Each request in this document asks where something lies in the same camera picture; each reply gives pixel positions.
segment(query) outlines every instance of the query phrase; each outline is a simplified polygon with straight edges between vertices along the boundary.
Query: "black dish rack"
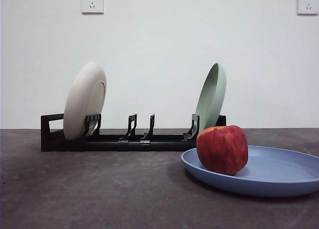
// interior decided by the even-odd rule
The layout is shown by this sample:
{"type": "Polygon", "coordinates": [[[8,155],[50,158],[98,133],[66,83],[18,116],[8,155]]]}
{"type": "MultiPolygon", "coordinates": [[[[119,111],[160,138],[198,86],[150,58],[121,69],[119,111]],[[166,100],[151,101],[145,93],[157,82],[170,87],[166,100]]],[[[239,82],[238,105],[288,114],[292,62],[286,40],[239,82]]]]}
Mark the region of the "black dish rack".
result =
{"type": "MultiPolygon", "coordinates": [[[[155,115],[151,115],[150,128],[136,134],[137,114],[129,116],[126,134],[101,134],[101,115],[85,117],[85,132],[77,140],[67,140],[63,130],[50,130],[50,121],[63,119],[64,114],[41,116],[41,151],[186,151],[196,147],[199,116],[193,114],[191,128],[183,134],[154,134],[155,115]],[[97,121],[97,128],[87,136],[89,124],[97,121]]],[[[216,126],[225,126],[226,116],[220,115],[216,126]]]]}

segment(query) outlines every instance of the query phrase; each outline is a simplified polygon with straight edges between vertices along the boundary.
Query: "apple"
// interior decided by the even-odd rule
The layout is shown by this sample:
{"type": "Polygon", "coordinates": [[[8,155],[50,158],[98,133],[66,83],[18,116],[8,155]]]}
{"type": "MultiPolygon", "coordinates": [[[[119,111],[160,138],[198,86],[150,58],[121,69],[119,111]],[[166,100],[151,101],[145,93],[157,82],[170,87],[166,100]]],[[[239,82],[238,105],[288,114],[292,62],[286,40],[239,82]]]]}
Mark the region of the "apple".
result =
{"type": "Polygon", "coordinates": [[[196,146],[201,164],[209,171],[235,174],[248,161],[247,137],[236,125],[204,129],[197,136],[196,146]]]}

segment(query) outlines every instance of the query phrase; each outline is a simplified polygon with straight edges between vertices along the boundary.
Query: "gray countertop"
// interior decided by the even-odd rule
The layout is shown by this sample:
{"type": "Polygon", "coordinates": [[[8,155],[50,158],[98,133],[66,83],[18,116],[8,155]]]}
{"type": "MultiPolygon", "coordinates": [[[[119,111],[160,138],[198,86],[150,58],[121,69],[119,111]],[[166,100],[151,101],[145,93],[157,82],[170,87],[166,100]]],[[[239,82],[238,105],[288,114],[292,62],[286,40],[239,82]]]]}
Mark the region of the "gray countertop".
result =
{"type": "MultiPolygon", "coordinates": [[[[319,129],[245,131],[250,145],[319,156],[319,129]]],[[[40,130],[1,130],[1,228],[319,228],[319,192],[281,199],[224,192],[190,175],[180,155],[40,152],[40,130]]]]}

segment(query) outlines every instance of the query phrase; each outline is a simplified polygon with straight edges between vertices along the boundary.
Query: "wall socket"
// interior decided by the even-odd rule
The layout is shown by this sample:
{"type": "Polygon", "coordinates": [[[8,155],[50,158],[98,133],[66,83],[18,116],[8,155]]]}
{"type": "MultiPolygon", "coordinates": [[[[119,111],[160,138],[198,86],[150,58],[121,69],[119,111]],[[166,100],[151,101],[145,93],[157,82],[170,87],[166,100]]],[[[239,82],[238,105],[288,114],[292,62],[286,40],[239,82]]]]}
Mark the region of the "wall socket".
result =
{"type": "Polygon", "coordinates": [[[82,0],[82,13],[103,13],[104,0],[82,0]]]}
{"type": "Polygon", "coordinates": [[[298,14],[317,15],[319,13],[319,0],[297,0],[298,14]]]}

